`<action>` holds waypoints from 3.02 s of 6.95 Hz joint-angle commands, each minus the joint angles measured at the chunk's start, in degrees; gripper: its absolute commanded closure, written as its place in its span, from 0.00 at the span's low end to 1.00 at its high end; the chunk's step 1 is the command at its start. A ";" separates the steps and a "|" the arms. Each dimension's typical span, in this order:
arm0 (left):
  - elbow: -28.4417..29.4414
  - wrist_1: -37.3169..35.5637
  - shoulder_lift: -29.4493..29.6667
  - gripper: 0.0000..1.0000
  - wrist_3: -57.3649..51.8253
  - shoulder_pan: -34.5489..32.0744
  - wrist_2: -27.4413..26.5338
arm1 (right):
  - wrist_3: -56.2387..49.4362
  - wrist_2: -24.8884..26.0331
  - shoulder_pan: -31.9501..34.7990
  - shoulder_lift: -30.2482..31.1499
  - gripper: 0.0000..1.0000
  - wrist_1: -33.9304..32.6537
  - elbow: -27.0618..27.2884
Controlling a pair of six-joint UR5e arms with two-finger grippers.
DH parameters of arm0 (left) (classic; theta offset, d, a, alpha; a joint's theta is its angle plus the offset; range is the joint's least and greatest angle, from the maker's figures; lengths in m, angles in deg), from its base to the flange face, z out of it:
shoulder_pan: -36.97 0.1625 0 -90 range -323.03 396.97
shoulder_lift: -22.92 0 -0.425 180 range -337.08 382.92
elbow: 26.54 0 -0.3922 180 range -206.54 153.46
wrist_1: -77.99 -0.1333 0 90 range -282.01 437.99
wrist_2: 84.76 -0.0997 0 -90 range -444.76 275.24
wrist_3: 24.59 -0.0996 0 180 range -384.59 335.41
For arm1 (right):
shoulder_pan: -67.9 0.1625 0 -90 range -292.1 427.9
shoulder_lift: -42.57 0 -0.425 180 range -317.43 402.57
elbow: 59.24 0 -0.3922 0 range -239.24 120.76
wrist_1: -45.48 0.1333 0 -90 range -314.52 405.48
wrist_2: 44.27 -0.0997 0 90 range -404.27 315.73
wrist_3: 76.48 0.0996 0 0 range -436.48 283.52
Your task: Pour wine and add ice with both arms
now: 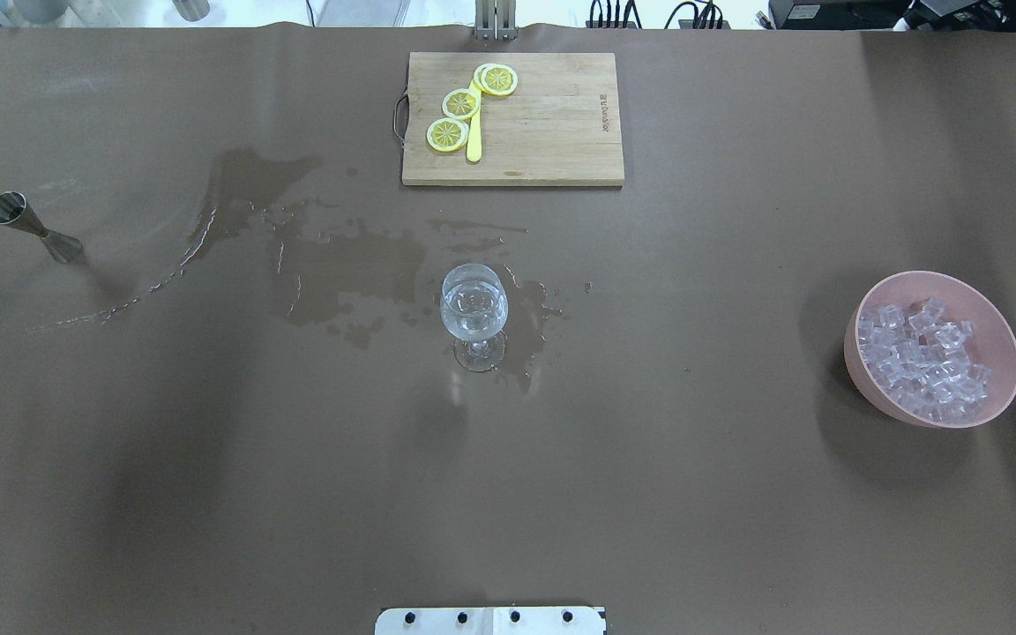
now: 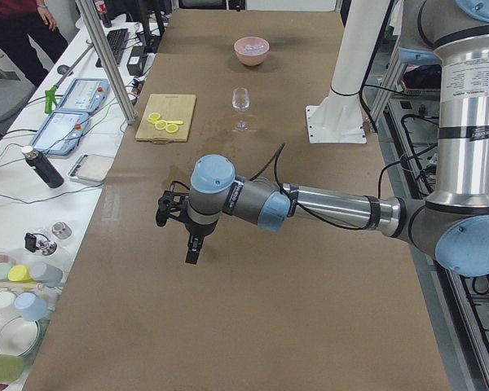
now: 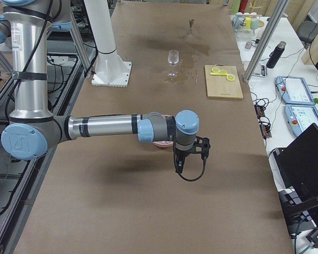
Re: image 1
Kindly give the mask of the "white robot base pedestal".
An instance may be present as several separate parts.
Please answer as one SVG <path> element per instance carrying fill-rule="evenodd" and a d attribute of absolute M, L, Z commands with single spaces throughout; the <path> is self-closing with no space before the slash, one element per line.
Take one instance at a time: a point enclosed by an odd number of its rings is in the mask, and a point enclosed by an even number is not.
<path fill-rule="evenodd" d="M 375 634 L 608 634 L 605 609 L 592 606 L 390 608 Z"/>

